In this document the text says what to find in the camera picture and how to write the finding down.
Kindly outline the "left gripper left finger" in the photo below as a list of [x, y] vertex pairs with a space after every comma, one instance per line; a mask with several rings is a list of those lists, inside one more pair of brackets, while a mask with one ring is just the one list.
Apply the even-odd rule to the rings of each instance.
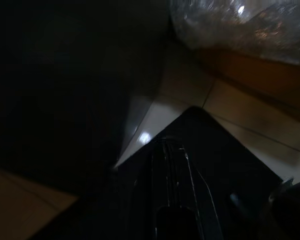
[[146, 155], [133, 188], [129, 212], [130, 240], [171, 240], [172, 220], [166, 139]]

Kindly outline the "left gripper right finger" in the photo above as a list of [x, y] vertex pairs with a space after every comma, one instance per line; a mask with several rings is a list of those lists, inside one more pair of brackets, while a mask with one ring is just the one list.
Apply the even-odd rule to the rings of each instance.
[[183, 145], [171, 144], [170, 147], [180, 206], [193, 214], [201, 240], [222, 240], [223, 233], [208, 184]]

